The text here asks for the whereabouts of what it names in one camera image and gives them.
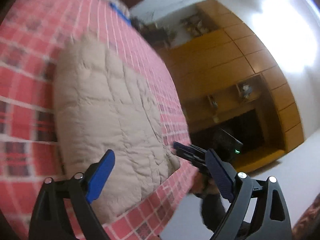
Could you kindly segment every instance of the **dark blue gripper pad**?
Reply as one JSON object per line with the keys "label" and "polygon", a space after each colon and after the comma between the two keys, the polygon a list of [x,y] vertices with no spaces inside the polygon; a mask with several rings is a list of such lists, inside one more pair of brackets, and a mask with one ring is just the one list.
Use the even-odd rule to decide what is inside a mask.
{"label": "dark blue gripper pad", "polygon": [[89,204],[100,196],[104,184],[106,183],[113,167],[115,166],[115,153],[108,150],[91,179],[88,181],[88,191],[85,198]]}
{"label": "dark blue gripper pad", "polygon": [[223,162],[213,149],[205,153],[205,164],[214,179],[221,196],[231,203],[235,196],[233,185],[236,171],[230,163]]}

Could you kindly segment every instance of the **silver screw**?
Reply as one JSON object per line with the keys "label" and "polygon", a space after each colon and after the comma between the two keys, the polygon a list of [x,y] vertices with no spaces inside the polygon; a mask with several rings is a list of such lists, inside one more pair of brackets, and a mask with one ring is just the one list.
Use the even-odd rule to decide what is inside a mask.
{"label": "silver screw", "polygon": [[78,172],[74,175],[75,179],[82,179],[83,178],[83,173],[82,172]]}
{"label": "silver screw", "polygon": [[244,172],[239,172],[238,177],[241,179],[245,179],[247,177],[247,174],[245,174]]}
{"label": "silver screw", "polygon": [[52,182],[52,178],[48,177],[44,179],[45,184],[50,184]]}
{"label": "silver screw", "polygon": [[276,182],[277,182],[277,179],[276,179],[276,177],[274,177],[274,176],[269,177],[269,180],[270,180],[272,183],[276,183]]}

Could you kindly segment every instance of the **bed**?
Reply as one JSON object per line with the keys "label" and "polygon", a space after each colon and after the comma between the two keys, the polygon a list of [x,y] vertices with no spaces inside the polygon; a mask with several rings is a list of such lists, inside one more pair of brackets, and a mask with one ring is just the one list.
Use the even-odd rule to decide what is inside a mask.
{"label": "bed", "polygon": [[[143,75],[161,112],[164,144],[190,142],[188,127],[169,72],[154,50],[109,5],[109,0],[16,0],[0,26],[0,209],[21,239],[46,177],[64,178],[52,111],[52,79],[67,39],[83,31]],[[111,239],[158,235],[188,192],[195,168],[181,168],[141,203],[103,227]],[[69,208],[70,220],[82,239]]]}

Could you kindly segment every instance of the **red patterned fabric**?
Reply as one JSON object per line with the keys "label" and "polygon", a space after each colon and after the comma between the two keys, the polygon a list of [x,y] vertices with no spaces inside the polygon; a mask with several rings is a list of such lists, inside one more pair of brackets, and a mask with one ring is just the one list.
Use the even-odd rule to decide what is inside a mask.
{"label": "red patterned fabric", "polygon": [[[189,143],[171,76],[153,49],[113,11],[107,0],[17,0],[0,26],[0,208],[22,239],[44,178],[63,179],[54,130],[52,79],[71,35],[97,32],[148,81],[161,111],[164,143]],[[195,168],[181,168],[146,200],[104,225],[111,239],[158,235],[187,193]],[[81,238],[76,219],[69,212]]]}

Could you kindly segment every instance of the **red plaid bedsheet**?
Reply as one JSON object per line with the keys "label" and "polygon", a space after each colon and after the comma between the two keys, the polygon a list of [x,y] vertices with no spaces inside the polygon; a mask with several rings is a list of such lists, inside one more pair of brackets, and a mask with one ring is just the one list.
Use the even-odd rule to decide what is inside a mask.
{"label": "red plaid bedsheet", "polygon": [[[52,113],[57,57],[70,36],[79,38],[88,29],[147,79],[159,103],[164,143],[189,143],[167,68],[107,0],[17,0],[0,26],[0,208],[22,239],[44,178],[62,179],[64,174]],[[187,162],[181,164],[146,200],[104,225],[111,239],[144,240],[163,230],[195,171]]]}

